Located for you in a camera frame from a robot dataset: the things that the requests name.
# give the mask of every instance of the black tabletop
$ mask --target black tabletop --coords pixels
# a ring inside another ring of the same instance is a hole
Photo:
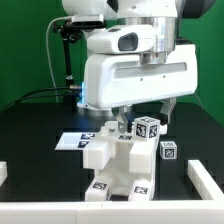
[[[142,104],[129,120],[156,116],[160,104]],[[82,168],[82,151],[55,151],[63,132],[98,132],[114,118],[92,117],[63,104],[17,104],[0,115],[0,161],[7,162],[8,178],[0,201],[83,201],[93,171]],[[168,134],[175,141],[176,160],[162,160],[157,150],[154,200],[200,199],[187,177],[187,161],[199,159],[224,190],[224,127],[199,106],[178,103]],[[127,200],[113,197],[113,200]]]

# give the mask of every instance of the black cable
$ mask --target black cable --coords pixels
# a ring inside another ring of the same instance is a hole
[[[176,39],[176,44],[177,45],[192,44],[192,42],[190,40],[188,40],[187,38],[185,38],[185,37],[178,37]]]
[[[30,92],[26,93],[22,97],[31,96],[33,94],[41,93],[41,92],[50,92],[50,91],[58,91],[58,90],[80,91],[81,90],[81,87],[73,88],[73,86],[69,86],[69,87],[57,87],[57,88],[37,89],[37,90],[33,90],[33,91],[30,91]]]
[[[16,104],[16,103],[20,103],[24,100],[30,100],[30,99],[41,99],[41,98],[51,98],[51,97],[60,97],[60,96],[74,96],[74,97],[80,97],[80,94],[76,93],[76,94],[56,94],[56,95],[48,95],[48,96],[27,96],[27,97],[21,97],[17,100],[14,100],[12,102],[10,102],[9,104],[7,104],[0,113],[3,113],[5,110],[7,110],[11,105]]]

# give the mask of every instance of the green wall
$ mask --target green wall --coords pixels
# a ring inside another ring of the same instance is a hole
[[[45,33],[49,22],[65,16],[61,0],[6,0],[0,8],[0,108],[28,91],[51,87]],[[199,88],[205,110],[224,125],[224,1],[198,20],[182,22],[182,36],[197,46]],[[71,46],[75,80],[83,79],[85,40]],[[64,86],[59,34],[50,34],[50,52],[58,86]],[[195,97],[180,101],[195,102]]]

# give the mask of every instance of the small white cube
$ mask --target small white cube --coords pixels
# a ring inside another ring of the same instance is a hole
[[[174,141],[160,142],[160,156],[162,159],[177,159],[177,145]]]
[[[128,201],[149,201],[152,199],[152,183],[148,180],[135,180]]]
[[[148,141],[159,135],[160,120],[151,117],[140,117],[134,121],[135,138]]]
[[[103,170],[111,158],[110,142],[96,137],[83,149],[83,168]]]
[[[113,179],[106,176],[94,178],[85,193],[85,201],[108,201],[111,197]]]

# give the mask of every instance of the stack of blocks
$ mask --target stack of blocks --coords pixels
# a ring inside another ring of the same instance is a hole
[[[135,119],[133,133],[122,136],[117,122],[107,122],[83,151],[84,168],[95,170],[85,200],[109,200],[113,192],[117,194],[118,188],[123,189],[120,195],[129,195],[130,201],[151,200],[159,135],[160,120],[150,117]],[[129,183],[129,186],[122,186],[122,183]]]

